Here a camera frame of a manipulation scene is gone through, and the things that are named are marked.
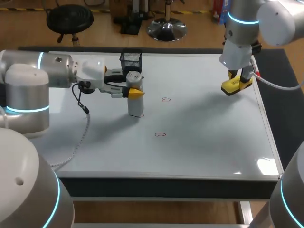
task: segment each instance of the glowing blue ring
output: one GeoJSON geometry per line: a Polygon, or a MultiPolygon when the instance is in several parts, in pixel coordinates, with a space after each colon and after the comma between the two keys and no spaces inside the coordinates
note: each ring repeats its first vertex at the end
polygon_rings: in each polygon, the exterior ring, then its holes
{"type": "Polygon", "coordinates": [[[49,106],[45,108],[40,108],[40,109],[32,109],[32,110],[21,110],[21,109],[14,109],[10,107],[6,107],[9,111],[16,112],[16,113],[36,113],[36,112],[42,112],[44,110],[49,109],[49,106]]]}
{"type": "Polygon", "coordinates": [[[60,198],[60,185],[59,185],[59,180],[58,180],[58,177],[57,177],[56,174],[55,174],[55,176],[56,176],[57,186],[58,186],[57,200],[56,200],[56,204],[55,204],[55,207],[54,207],[54,209],[53,209],[53,212],[52,212],[51,216],[48,218],[47,222],[44,224],[44,226],[43,226],[42,228],[46,228],[46,227],[49,225],[49,223],[51,222],[53,216],[55,215],[55,212],[56,212],[57,207],[58,207],[58,204],[59,204],[59,198],[60,198]]]}
{"type": "Polygon", "coordinates": [[[298,224],[298,226],[300,228],[304,228],[304,226],[295,218],[295,216],[292,214],[292,212],[290,211],[289,207],[287,206],[287,203],[286,203],[284,195],[283,195],[283,179],[281,180],[281,195],[282,195],[282,200],[283,200],[283,203],[284,203],[284,205],[286,207],[286,210],[288,211],[288,213],[291,216],[291,218],[296,222],[296,224],[298,224]]]}
{"type": "Polygon", "coordinates": [[[240,24],[245,24],[245,25],[254,25],[254,24],[258,24],[259,21],[243,21],[243,20],[238,20],[238,19],[235,19],[233,16],[230,15],[230,12],[228,13],[228,16],[231,18],[231,20],[237,22],[237,23],[240,23],[240,24]]]}
{"type": "Polygon", "coordinates": [[[42,56],[43,56],[43,52],[41,52],[40,55],[39,55],[38,62],[37,62],[37,69],[41,68],[42,56]]]}

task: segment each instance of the stool base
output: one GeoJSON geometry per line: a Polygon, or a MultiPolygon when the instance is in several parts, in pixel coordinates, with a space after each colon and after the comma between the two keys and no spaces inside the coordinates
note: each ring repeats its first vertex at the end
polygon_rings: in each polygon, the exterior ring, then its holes
{"type": "Polygon", "coordinates": [[[183,38],[188,32],[187,26],[180,20],[160,18],[152,21],[147,29],[150,37],[158,41],[172,42],[183,38]]]}

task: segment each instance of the red circle marking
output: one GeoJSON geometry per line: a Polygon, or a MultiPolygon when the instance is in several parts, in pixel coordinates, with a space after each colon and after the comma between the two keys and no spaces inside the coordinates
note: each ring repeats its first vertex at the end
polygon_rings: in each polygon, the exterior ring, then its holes
{"type": "Polygon", "coordinates": [[[164,137],[164,136],[166,136],[166,134],[162,133],[162,132],[157,132],[157,133],[155,133],[155,136],[156,137],[164,137]]]}
{"type": "Polygon", "coordinates": [[[163,97],[162,99],[161,99],[161,101],[163,101],[163,102],[166,102],[166,101],[170,101],[171,99],[170,98],[167,98],[167,97],[163,97]]]}

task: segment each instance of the white tabletop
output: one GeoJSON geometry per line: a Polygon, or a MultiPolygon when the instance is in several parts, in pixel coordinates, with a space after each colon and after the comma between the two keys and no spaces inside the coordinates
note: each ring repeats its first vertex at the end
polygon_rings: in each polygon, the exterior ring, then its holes
{"type": "MultiPolygon", "coordinates": [[[[120,67],[119,53],[69,54],[75,61],[102,56],[108,69],[120,67]]],[[[83,95],[89,132],[59,177],[275,181],[283,173],[256,81],[227,96],[221,83],[228,70],[219,55],[143,54],[142,60],[144,117],[129,116],[124,98],[83,95]]],[[[51,88],[50,129],[32,140],[38,152],[49,163],[69,157],[85,116],[71,89],[51,88]]]]}

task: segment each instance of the black stool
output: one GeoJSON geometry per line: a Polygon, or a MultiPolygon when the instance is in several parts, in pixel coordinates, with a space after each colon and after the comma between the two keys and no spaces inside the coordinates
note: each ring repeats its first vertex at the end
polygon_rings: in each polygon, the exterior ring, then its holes
{"type": "Polygon", "coordinates": [[[165,18],[160,18],[152,21],[147,29],[150,37],[159,41],[176,41],[183,38],[187,32],[187,26],[180,20],[171,18],[171,1],[166,1],[165,18]]]}
{"type": "Polygon", "coordinates": [[[64,35],[72,34],[73,46],[79,46],[78,32],[88,29],[94,21],[91,10],[85,6],[69,4],[53,8],[47,13],[47,26],[59,33],[58,43],[64,35]]]}

